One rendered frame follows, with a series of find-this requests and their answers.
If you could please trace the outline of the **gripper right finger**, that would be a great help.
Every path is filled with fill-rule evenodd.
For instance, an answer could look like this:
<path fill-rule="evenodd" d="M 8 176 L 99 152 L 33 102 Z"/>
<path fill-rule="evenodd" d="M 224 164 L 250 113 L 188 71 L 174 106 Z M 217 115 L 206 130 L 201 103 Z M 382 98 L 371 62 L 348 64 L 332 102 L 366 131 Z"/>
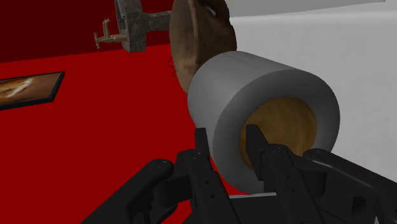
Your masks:
<path fill-rule="evenodd" d="M 303 156 L 246 126 L 246 151 L 264 192 L 274 192 L 287 224 L 397 224 L 397 183 L 332 152 Z"/>

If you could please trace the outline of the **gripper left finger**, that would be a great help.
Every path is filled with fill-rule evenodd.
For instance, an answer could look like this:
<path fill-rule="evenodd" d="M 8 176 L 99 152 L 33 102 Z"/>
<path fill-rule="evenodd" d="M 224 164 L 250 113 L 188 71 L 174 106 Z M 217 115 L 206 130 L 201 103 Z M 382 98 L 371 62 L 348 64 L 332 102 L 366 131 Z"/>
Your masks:
<path fill-rule="evenodd" d="M 195 130 L 194 149 L 175 162 L 148 162 L 81 224 L 162 224 L 187 200 L 192 212 L 182 224 L 241 224 L 211 165 L 204 128 Z"/>

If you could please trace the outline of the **grey toilet paper roll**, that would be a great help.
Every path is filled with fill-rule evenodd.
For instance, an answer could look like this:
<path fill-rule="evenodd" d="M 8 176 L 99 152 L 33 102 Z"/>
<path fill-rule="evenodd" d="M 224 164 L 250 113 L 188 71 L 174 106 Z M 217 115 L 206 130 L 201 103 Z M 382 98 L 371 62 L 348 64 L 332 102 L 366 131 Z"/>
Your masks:
<path fill-rule="evenodd" d="M 317 120 L 313 148 L 331 151 L 340 125 L 332 89 L 318 76 L 246 52 L 221 53 L 205 62 L 188 89 L 188 110 L 207 132 L 209 151 L 227 183 L 245 193 L 263 192 L 239 153 L 239 135 L 249 115 L 263 103 L 292 97 L 306 103 Z"/>

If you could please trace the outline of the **round brown wooden table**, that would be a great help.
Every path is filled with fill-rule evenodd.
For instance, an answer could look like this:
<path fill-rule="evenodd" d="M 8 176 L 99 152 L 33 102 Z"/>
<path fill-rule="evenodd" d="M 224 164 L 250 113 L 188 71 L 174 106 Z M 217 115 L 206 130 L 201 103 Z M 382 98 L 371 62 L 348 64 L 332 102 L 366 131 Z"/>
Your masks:
<path fill-rule="evenodd" d="M 213 56 L 237 49 L 235 31 L 225 0 L 174 0 L 171 11 L 146 13 L 141 0 L 115 0 L 118 30 L 126 36 L 123 48 L 146 49 L 146 34 L 169 31 L 176 77 L 187 92 L 193 76 Z"/>

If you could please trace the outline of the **framed orange wall picture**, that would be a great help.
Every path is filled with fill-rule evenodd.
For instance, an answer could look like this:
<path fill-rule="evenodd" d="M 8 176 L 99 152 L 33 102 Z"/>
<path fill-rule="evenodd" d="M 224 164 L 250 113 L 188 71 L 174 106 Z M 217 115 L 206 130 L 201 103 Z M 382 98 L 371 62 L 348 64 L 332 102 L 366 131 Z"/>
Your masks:
<path fill-rule="evenodd" d="M 0 79 L 0 111 L 53 102 L 65 72 Z"/>

